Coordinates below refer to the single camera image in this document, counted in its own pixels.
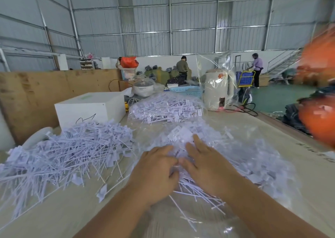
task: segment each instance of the floor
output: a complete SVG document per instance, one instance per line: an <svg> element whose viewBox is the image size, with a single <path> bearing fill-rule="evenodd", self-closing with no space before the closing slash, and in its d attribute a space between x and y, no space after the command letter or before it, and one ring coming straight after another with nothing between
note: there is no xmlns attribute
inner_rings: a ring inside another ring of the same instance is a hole
<svg viewBox="0 0 335 238"><path fill-rule="evenodd" d="M272 113L275 111L285 112L285 106L295 103L297 99L308 97L315 92L315 87L306 85L284 85L270 84L259 89L252 89L253 101L256 111Z"/></svg>

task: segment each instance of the corrugated metal wall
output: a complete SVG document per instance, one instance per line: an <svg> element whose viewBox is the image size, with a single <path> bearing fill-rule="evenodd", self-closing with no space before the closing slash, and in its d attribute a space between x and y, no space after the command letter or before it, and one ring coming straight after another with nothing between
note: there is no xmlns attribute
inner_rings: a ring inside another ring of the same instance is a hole
<svg viewBox="0 0 335 238"><path fill-rule="evenodd" d="M334 0L73 0L73 6L84 51L118 57L300 48L331 20Z"/></svg>
<svg viewBox="0 0 335 238"><path fill-rule="evenodd" d="M72 5L82 49L96 57L300 48L335 20L334 0L72 0ZM0 0L0 45L78 55L69 7L68 0ZM12 70L55 69L51 56L5 52ZM69 59L69 67L79 68L78 60Z"/></svg>
<svg viewBox="0 0 335 238"><path fill-rule="evenodd" d="M0 0L0 46L78 56L67 0ZM3 51L11 71L56 69L51 55ZM80 68L78 60L71 65Z"/></svg>

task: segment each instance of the table surface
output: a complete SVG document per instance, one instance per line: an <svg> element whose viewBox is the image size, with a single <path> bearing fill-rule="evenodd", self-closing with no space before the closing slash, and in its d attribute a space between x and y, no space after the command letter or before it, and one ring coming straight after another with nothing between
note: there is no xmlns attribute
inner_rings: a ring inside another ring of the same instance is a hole
<svg viewBox="0 0 335 238"><path fill-rule="evenodd" d="M293 200L292 211L307 220L310 224L330 237L335 237L335 187L333 177L335 163L318 155L310 146L266 124L265 122L243 113L208 112L205 120L216 130L224 126L245 125L258 127L259 133L280 154L296 168L301 182L302 199ZM125 116L121 121L127 123ZM161 125L151 126L150 130ZM121 168L127 166L127 160L120 163ZM108 188L116 184L118 176L108 180ZM22 215L3 230L2 238L70 238L76 234L120 189L122 183L107 197L98 203L95 196L102 181L97 177L85 180L85 187L70 185L65 190L58 190L45 201ZM210 209L204 202L195 202L193 198L183 195L172 195L181 203L188 217L195 219L200 229L195 233L178 209L168 198L153 206L134 230L132 237L252 237L245 225L233 214L224 217L218 211ZM10 221L12 208L0 215L0 227Z"/></svg>

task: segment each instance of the hand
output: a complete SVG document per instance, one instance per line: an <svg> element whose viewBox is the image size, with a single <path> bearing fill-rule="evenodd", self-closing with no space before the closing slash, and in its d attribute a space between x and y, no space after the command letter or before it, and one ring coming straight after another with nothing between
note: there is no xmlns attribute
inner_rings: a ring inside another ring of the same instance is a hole
<svg viewBox="0 0 335 238"><path fill-rule="evenodd" d="M223 199L243 177L218 151L203 143L198 135L194 134L193 139L195 147L187 143L186 150L195 164L185 158L179 159L179 164L206 193Z"/></svg>
<svg viewBox="0 0 335 238"><path fill-rule="evenodd" d="M173 146L154 147L145 151L133 169L126 187L151 206L170 195L179 181L179 172L170 175L172 166L178 163L175 157L167 156Z"/></svg>

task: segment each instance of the person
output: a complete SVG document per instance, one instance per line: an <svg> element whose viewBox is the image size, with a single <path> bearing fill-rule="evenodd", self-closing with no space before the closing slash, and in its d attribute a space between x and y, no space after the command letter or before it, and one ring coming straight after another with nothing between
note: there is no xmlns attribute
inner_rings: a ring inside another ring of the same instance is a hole
<svg viewBox="0 0 335 238"><path fill-rule="evenodd" d="M261 58L258 57L257 53L254 53L252 55L252 57L254 58L254 61L251 65L251 67L249 67L248 69L254 68L254 82L255 82L255 87L257 89L259 89L259 75L261 74L261 71L263 69L263 60Z"/></svg>
<svg viewBox="0 0 335 238"><path fill-rule="evenodd" d="M185 80L187 79L187 71L188 71L188 64L187 58L185 55L182 56L182 59L177 62L177 69L179 71L179 75L181 75Z"/></svg>
<svg viewBox="0 0 335 238"><path fill-rule="evenodd" d="M145 151L125 187L74 237L129 237L141 215L177 187L178 171L170 175L171 167L177 164L206 193L225 201L257 238L327 237L242 177L228 160L197 135L193 139L195 146L187 143L186 150L194 164L185 158L167 156L173 146Z"/></svg>

